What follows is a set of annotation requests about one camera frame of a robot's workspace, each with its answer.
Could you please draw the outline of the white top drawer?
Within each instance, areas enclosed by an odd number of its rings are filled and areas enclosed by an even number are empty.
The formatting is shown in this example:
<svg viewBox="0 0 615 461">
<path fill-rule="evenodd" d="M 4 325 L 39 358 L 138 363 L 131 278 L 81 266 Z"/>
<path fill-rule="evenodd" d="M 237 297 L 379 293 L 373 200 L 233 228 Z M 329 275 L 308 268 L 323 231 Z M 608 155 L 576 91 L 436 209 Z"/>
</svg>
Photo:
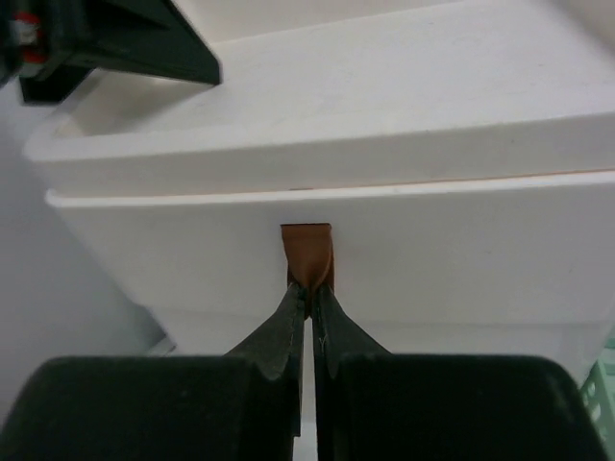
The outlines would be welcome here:
<svg viewBox="0 0 615 461">
<path fill-rule="evenodd" d="M 415 324 L 593 324 L 614 309 L 610 171 L 266 193 L 68 198 L 53 207 L 136 303 L 267 313 L 285 224 L 332 227 L 336 297 Z"/>
</svg>

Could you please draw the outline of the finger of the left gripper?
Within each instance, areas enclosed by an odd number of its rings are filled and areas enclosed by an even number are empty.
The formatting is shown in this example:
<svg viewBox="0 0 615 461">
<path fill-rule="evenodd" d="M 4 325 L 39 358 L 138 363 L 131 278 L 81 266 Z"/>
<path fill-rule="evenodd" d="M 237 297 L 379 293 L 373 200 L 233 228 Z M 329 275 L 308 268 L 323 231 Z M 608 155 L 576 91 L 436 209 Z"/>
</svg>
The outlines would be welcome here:
<svg viewBox="0 0 615 461">
<path fill-rule="evenodd" d="M 95 69 L 220 85 L 222 66 L 171 1 L 4 1 L 1 83 L 58 104 Z"/>
</svg>

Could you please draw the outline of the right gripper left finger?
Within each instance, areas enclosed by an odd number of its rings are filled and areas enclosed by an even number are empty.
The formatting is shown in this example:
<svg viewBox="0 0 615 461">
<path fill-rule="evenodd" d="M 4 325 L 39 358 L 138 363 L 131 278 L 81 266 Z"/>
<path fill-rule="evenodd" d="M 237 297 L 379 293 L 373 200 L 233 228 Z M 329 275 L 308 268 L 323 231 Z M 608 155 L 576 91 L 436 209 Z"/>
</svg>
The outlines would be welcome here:
<svg viewBox="0 0 615 461">
<path fill-rule="evenodd" d="M 222 355 L 72 356 L 27 380 L 5 460 L 288 460 L 301 431 L 307 294 Z"/>
</svg>

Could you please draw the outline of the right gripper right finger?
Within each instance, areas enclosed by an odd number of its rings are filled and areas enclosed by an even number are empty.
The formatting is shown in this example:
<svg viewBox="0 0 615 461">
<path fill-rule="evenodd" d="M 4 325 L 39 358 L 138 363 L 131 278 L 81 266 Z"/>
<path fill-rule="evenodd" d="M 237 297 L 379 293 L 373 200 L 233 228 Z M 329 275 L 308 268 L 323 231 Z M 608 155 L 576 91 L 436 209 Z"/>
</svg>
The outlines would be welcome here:
<svg viewBox="0 0 615 461">
<path fill-rule="evenodd" d="M 578 388 L 542 357 L 388 351 L 329 287 L 312 299 L 322 460 L 604 460 Z"/>
</svg>

